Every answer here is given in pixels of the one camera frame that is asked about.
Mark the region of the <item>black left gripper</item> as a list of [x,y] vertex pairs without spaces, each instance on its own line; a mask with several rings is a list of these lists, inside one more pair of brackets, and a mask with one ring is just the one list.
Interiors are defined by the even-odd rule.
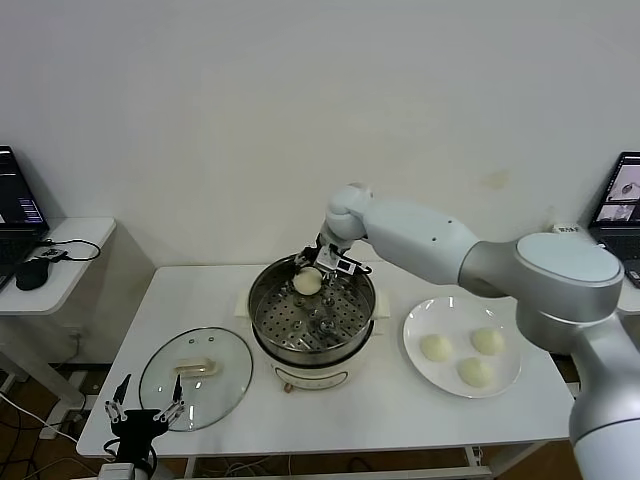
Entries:
[[118,440],[116,460],[120,463],[147,461],[154,456],[153,441],[168,431],[168,423],[177,420],[185,409],[181,375],[176,376],[171,402],[162,409],[123,410],[131,375],[127,374],[113,397],[105,402],[111,432]]

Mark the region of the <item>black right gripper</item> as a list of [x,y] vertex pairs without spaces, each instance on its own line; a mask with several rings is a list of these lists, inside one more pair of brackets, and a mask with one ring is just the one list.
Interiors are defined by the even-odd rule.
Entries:
[[[324,241],[316,240],[314,246],[306,246],[294,257],[294,271],[298,273],[302,268],[327,268],[328,246]],[[324,294],[331,294],[335,289],[336,271],[327,270],[323,273],[322,288]]]

